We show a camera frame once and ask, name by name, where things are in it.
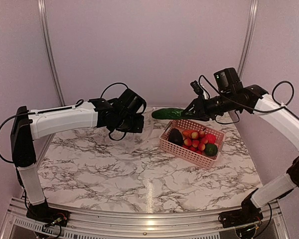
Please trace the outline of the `clear zip top bag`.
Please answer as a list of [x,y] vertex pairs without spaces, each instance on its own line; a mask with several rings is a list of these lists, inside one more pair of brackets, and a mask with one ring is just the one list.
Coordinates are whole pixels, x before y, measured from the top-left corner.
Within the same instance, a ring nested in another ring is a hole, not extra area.
[[138,150],[143,144],[145,144],[153,131],[154,121],[151,116],[152,112],[156,110],[156,107],[147,107],[143,116],[144,118],[144,127],[142,133],[128,133],[126,136],[126,147],[127,152],[132,153],[135,150]]

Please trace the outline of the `green cucumber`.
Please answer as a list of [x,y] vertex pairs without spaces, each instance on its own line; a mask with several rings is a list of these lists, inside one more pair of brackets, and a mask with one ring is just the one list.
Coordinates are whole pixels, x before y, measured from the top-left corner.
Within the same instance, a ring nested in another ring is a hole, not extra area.
[[164,108],[152,112],[152,118],[156,120],[180,120],[183,118],[182,109]]

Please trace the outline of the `bunch of red lychees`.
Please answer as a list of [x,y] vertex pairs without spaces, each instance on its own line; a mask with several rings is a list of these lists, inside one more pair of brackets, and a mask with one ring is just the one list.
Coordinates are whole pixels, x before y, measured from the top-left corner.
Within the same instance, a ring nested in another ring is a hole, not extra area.
[[200,130],[192,133],[192,139],[185,138],[183,136],[183,148],[189,149],[193,152],[197,152],[201,154],[205,150],[206,138],[205,138],[205,131]]

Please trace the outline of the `dark purple eggplant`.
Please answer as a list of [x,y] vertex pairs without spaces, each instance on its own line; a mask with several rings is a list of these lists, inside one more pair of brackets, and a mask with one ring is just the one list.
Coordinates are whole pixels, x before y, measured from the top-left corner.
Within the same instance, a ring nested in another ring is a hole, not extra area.
[[183,146],[183,135],[178,129],[173,128],[169,133],[168,141],[175,145]]

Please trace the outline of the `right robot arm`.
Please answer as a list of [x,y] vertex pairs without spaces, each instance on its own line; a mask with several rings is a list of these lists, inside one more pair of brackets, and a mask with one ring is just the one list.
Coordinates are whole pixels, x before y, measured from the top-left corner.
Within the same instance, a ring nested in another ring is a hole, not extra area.
[[[198,81],[191,83],[198,97],[182,112],[183,117],[208,121],[229,111],[247,111],[277,129],[299,152],[299,118],[285,105],[278,104],[258,85],[244,87],[234,68],[220,70],[214,73],[214,77],[218,95],[213,98],[203,96],[203,88]],[[299,156],[286,173],[255,190],[242,202],[237,219],[242,223],[249,222],[256,215],[256,209],[287,195],[294,188],[299,188]]]

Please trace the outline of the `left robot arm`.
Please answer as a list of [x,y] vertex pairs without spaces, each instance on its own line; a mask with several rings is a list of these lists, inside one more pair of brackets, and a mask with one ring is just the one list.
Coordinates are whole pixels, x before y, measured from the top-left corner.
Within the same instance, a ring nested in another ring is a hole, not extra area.
[[142,133],[146,107],[146,101],[127,88],[110,100],[100,97],[47,110],[18,108],[10,134],[12,162],[27,193],[30,212],[43,222],[53,217],[37,173],[34,140],[77,128],[105,127],[109,133],[124,135]]

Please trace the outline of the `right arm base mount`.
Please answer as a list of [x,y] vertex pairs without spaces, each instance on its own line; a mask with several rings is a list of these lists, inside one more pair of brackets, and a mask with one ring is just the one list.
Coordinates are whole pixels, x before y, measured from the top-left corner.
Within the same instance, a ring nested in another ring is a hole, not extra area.
[[223,228],[237,227],[253,222],[260,222],[263,219],[261,210],[256,210],[255,213],[243,213],[242,209],[221,212],[218,216],[218,221]]

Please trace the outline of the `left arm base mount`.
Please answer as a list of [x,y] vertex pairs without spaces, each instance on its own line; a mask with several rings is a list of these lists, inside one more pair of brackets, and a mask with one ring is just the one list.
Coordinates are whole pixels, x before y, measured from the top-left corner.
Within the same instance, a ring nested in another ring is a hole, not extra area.
[[68,219],[70,213],[67,210],[56,209],[56,208],[39,208],[39,209],[29,209],[27,210],[26,217],[43,222],[46,225],[51,226],[52,222],[56,221],[58,218],[61,219],[60,222],[56,223],[56,225],[61,225],[62,227],[67,226]]

